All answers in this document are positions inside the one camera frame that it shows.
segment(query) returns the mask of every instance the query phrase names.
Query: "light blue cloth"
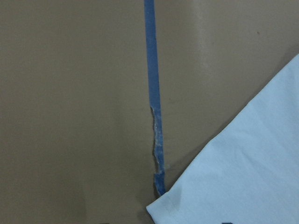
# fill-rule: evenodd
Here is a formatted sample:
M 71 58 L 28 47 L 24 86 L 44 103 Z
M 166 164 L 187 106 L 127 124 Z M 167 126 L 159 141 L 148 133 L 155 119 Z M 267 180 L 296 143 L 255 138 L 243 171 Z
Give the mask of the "light blue cloth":
M 147 210 L 156 224 L 299 224 L 299 56 Z

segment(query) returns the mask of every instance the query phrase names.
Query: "blue stripe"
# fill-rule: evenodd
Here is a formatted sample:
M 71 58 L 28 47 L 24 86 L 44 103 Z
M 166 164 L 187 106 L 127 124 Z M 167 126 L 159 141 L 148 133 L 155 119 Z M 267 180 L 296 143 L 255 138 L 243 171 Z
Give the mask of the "blue stripe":
M 158 164 L 158 171 L 155 173 L 155 185 L 159 195 L 163 195 L 165 193 L 164 153 L 154 0 L 144 0 L 144 14 L 149 76 L 149 104 L 154 117 L 154 154 Z

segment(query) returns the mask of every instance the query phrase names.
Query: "fabric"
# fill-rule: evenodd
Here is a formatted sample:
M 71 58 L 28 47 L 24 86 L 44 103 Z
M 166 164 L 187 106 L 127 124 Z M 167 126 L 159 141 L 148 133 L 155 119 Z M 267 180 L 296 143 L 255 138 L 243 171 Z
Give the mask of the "fabric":
M 299 223 L 299 56 L 147 210 L 156 224 Z

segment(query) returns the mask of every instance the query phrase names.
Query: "blue line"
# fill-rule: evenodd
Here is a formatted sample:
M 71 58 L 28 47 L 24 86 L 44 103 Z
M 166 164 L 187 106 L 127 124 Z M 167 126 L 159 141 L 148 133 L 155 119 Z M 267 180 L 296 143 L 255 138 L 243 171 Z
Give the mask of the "blue line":
M 149 76 L 149 104 L 154 116 L 154 154 L 158 164 L 158 171 L 155 173 L 155 185 L 159 195 L 163 195 L 165 193 L 165 172 L 154 0 L 144 0 L 144 14 Z

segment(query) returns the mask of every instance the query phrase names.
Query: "gray surface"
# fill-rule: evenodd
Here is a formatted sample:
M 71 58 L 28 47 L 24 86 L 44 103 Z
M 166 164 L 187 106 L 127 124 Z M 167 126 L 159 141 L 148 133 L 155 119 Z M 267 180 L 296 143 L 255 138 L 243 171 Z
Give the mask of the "gray surface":
M 143 2 L 1 1 L 0 223 L 151 223 Z
M 299 53 L 299 1 L 156 1 L 167 188 Z

